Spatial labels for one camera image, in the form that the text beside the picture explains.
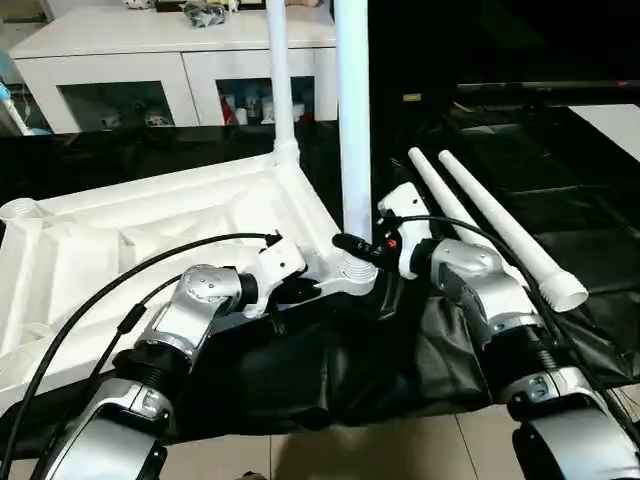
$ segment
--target black connector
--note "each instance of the black connector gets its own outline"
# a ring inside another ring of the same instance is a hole
[[[282,235],[280,235],[280,232],[276,230],[276,233],[267,233],[264,236],[264,239],[265,243],[267,244],[267,248],[269,248],[273,247],[276,243],[282,240]]]
[[[126,335],[127,333],[129,333],[131,330],[133,330],[133,327],[136,326],[138,320],[142,318],[146,311],[147,307],[145,307],[142,303],[136,303],[133,308],[129,310],[127,316],[124,317],[124,319],[120,322],[120,325],[118,325],[118,332],[120,332],[122,335]]]

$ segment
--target black table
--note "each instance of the black table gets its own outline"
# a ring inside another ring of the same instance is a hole
[[[340,224],[337,127],[298,127],[297,136],[302,167]],[[0,179],[0,203],[267,153],[272,141],[269,127],[2,140],[5,158],[19,161]],[[589,301],[557,315],[558,321],[604,384],[637,382],[640,165],[566,109],[447,117],[417,143],[431,158],[442,148],[452,150],[582,280]],[[405,148],[400,145],[393,160],[374,152],[374,201],[403,181],[420,183]],[[267,320],[211,342],[177,406],[179,431],[167,443],[360,425],[491,403],[461,312],[426,281],[381,275],[368,297],[334,295],[288,310],[280,321],[284,336]],[[38,397],[20,441],[22,456],[41,450],[55,412],[80,386]],[[0,420],[0,438],[14,411]]]

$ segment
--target white plastic tube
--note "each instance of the white plastic tube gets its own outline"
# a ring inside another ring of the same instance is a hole
[[[444,182],[442,177],[436,172],[435,168],[429,163],[427,157],[424,156],[422,151],[419,148],[412,148],[409,150],[409,158],[415,165],[418,173],[429,187],[429,190],[433,194],[433,197],[442,208],[442,211],[447,217],[454,218],[456,220],[460,220],[462,222],[466,222],[474,227],[477,227],[478,224],[475,220],[469,215],[467,209],[464,208],[460,200],[454,195],[451,189]],[[486,248],[490,248],[500,255],[498,249],[495,245],[487,238],[482,235],[478,235],[471,230],[467,230],[463,227],[453,226],[458,236],[462,239],[463,242],[469,243],[471,245],[480,245]],[[515,278],[520,285],[523,287],[528,287],[527,282],[525,281],[522,273],[520,271],[509,265],[509,263],[502,258],[502,265],[504,267],[505,272]]]
[[[438,159],[460,184],[505,243],[522,260],[538,282],[540,292],[556,312],[566,312],[584,303],[589,294],[580,281],[563,270],[505,208],[462,166],[451,152]]]
[[[368,0],[336,0],[344,231],[371,242]]]
[[[271,43],[271,84],[276,117],[275,150],[297,150],[293,130],[293,96],[289,77],[287,17],[285,0],[267,0],[267,20]]]

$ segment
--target floor tile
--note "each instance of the floor tile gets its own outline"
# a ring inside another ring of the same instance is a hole
[[[272,437],[272,480],[476,480],[455,417]]]
[[[495,405],[457,418],[479,480],[524,479],[511,444],[519,424],[506,407]]]
[[[9,480],[29,480],[34,467],[35,460],[18,460],[11,464],[11,474]]]
[[[269,437],[227,436],[169,447],[162,480],[235,480],[269,475]]]

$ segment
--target glass cabinet door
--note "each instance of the glass cabinet door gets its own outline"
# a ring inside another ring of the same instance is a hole
[[[55,133],[198,126],[180,53],[16,61]]]
[[[289,75],[298,121],[336,120],[335,48],[289,49]],[[201,125],[273,123],[268,50],[184,54]]]

